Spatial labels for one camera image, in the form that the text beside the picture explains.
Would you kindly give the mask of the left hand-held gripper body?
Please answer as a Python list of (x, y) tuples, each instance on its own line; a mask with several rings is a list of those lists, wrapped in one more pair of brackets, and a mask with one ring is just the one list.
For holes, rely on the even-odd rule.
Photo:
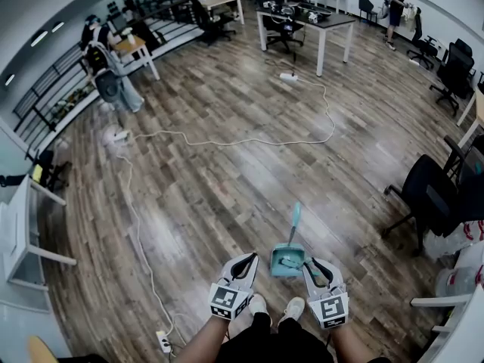
[(219, 279), (211, 285), (209, 309), (212, 315), (232, 321), (249, 305), (252, 296), (253, 282), (242, 284)]

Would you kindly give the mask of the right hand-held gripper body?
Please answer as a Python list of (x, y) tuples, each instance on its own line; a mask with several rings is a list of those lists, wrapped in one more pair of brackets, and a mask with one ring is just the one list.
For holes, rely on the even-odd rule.
[(340, 284), (322, 293), (310, 296), (309, 308), (323, 330), (347, 324), (349, 320), (349, 296), (346, 285)]

